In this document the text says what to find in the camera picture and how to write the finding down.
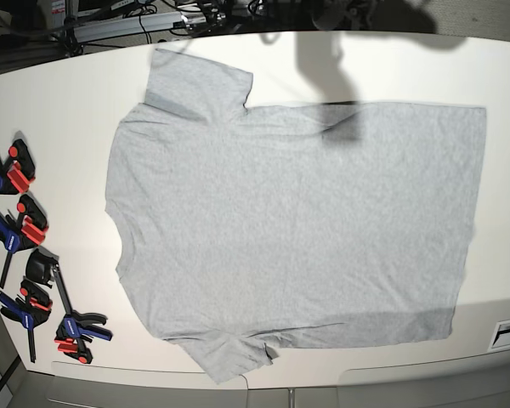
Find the grey T-shirt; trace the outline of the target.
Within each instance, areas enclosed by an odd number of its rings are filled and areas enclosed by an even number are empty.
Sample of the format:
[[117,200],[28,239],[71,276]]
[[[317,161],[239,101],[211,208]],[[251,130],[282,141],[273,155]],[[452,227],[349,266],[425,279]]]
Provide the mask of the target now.
[[216,383],[272,350],[452,331],[485,153],[482,107],[246,107],[254,76],[157,49],[119,122],[105,210],[156,338]]

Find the long bar clamp black pad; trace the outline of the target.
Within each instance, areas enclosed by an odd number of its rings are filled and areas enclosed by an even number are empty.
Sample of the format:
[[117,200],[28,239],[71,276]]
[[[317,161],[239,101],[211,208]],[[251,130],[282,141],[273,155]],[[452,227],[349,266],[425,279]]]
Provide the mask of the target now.
[[54,282],[65,310],[55,334],[57,349],[84,365],[90,365],[93,355],[87,343],[95,338],[107,342],[113,338],[112,332],[105,328],[107,317],[97,313],[80,314],[73,308],[56,258],[36,249],[28,258],[25,274],[29,280],[49,288],[52,287],[51,281]]

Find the blue red bar clamp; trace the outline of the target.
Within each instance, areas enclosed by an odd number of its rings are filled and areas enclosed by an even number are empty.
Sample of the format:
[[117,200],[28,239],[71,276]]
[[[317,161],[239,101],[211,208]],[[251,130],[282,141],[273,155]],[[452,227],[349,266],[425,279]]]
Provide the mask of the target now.
[[0,157],[0,196],[26,193],[35,179],[36,165],[26,142],[16,139],[8,149],[8,157]]
[[0,213],[0,242],[7,252],[0,277],[0,289],[5,287],[13,256],[17,252],[41,246],[48,231],[48,219],[31,195],[23,194],[16,208],[16,219],[9,214]]
[[11,321],[20,323],[27,332],[30,362],[36,362],[35,329],[48,321],[53,301],[38,284],[27,278],[20,283],[20,296],[11,298],[0,292],[0,313]]

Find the top blue red bar clamp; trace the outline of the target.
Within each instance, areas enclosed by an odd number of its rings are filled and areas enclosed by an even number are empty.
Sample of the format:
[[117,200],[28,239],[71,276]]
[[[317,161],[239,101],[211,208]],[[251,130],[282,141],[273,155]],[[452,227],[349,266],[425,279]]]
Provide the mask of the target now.
[[36,165],[26,142],[16,139],[8,149],[8,157],[0,157],[0,196],[26,193],[35,179]]

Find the aluminium frame rail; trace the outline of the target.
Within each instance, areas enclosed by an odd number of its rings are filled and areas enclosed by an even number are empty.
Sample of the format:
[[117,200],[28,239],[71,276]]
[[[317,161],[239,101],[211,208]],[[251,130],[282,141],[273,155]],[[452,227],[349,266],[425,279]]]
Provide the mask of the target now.
[[92,43],[116,37],[137,34],[150,34],[156,31],[168,31],[184,24],[180,12],[145,14],[141,17],[127,17],[111,20],[97,20],[80,25],[74,29],[79,43]]

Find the white slotted bracket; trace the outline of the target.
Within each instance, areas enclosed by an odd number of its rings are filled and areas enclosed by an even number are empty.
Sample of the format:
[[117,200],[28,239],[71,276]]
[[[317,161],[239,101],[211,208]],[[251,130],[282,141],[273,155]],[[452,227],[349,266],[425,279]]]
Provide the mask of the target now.
[[496,324],[488,351],[497,352],[508,349],[510,349],[510,320],[504,320]]

